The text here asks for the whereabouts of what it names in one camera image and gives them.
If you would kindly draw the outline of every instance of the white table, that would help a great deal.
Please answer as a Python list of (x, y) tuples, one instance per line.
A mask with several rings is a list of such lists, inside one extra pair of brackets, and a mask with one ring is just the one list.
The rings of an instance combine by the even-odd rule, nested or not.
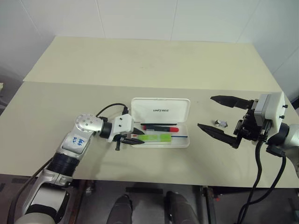
[[(188, 148), (134, 148), (122, 145), (121, 151), (117, 152), (114, 150), (115, 143), (93, 138), (74, 178), (251, 187), (256, 177), (255, 146), (243, 140), (239, 149), (233, 149), (201, 131), (197, 123), (210, 125), (215, 119), (227, 120), (229, 126), (224, 130), (232, 135), (238, 119), (246, 111), (221, 106), (210, 100), (211, 96), (233, 95), (255, 99), (263, 91), (280, 90), (252, 45), (149, 41), (146, 48), (146, 42), (56, 38), (0, 117), (0, 172), (14, 175), (34, 173), (54, 154), (66, 133), (72, 129), (76, 116), (83, 112), (97, 113), (114, 102), (130, 105), (134, 97), (188, 98), (191, 101), (186, 122), (191, 141)], [(140, 44), (152, 55), (143, 55), (143, 50), (139, 52)], [(100, 51), (94, 46), (105, 47)], [(172, 49), (172, 53), (165, 53), (168, 56), (161, 63), (162, 58), (157, 58), (161, 55), (160, 49), (166, 46)], [(125, 57), (128, 49), (140, 56), (132, 57), (128, 53)], [(127, 63), (118, 60), (109, 63), (110, 54), (114, 55), (114, 59), (124, 57)], [(197, 55), (210, 66), (205, 66), (202, 60), (186, 60), (187, 55), (190, 60), (193, 58), (191, 55)], [(102, 60), (92, 61), (95, 56)], [(177, 58), (176, 63), (169, 57)], [(134, 63), (143, 61), (152, 64), (152, 67), (144, 72), (142, 69), (134, 70)], [(125, 64), (130, 68), (123, 69)], [(162, 65), (166, 78), (162, 76)], [(111, 76), (107, 76), (109, 69), (113, 71)], [(148, 79), (151, 73), (155, 74), (153, 76), (159, 75), (160, 82)], [(240, 75), (244, 73), (252, 73), (251, 78)], [(224, 78), (226, 74), (237, 82)], [(255, 91), (241, 91), (250, 88)], [(116, 107), (105, 115), (112, 118), (120, 112), (121, 108)], [(299, 123), (299, 117), (291, 106), (284, 122)], [(264, 146), (261, 160), (263, 174), (258, 187), (269, 187), (279, 170), (281, 159), (266, 153)], [(294, 168), (288, 161), (277, 187), (298, 186)]]

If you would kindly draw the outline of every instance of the gray floor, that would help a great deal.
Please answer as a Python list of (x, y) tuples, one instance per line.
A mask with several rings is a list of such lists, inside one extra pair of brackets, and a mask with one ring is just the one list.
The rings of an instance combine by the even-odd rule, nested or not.
[[(26, 179), (26, 177), (20, 176), (0, 175), (0, 224), (6, 223), (10, 200)], [(127, 192), (127, 188), (145, 188), (147, 193)], [(150, 189), (160, 190), (156, 193), (150, 193)], [(201, 223), (208, 223), (205, 199), (199, 195), (195, 196), (197, 188), (193, 186), (113, 181), (96, 181), (95, 191), (89, 196), (83, 196), (77, 223), (104, 224), (115, 200), (123, 194), (128, 194), (133, 201), (134, 224), (167, 223), (167, 216), (164, 214), (164, 196), (168, 190), (179, 192), (187, 198), (199, 214)], [(66, 215), (60, 222), (62, 224), (68, 223), (73, 200), (77, 192), (74, 188), (68, 188), (68, 191), (71, 198)], [(258, 197), (263, 192), (258, 191), (255, 196)], [(20, 215), (20, 207), (25, 196), (26, 191), (18, 203), (17, 217)], [(214, 202), (217, 224), (234, 223), (247, 196), (248, 192), (219, 196), (220, 200)], [(291, 204), (293, 204), (294, 209), (299, 210), (299, 198), (296, 191), (294, 189), (276, 189), (266, 200), (250, 207), (244, 224), (294, 224), (296, 222), (294, 222)]]

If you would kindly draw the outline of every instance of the small metal object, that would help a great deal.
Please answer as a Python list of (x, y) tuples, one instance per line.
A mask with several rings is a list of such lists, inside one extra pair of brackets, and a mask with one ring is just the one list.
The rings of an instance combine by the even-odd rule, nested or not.
[(216, 120), (215, 125), (218, 126), (218, 127), (227, 127), (228, 123), (226, 121), (223, 121), (223, 120)]

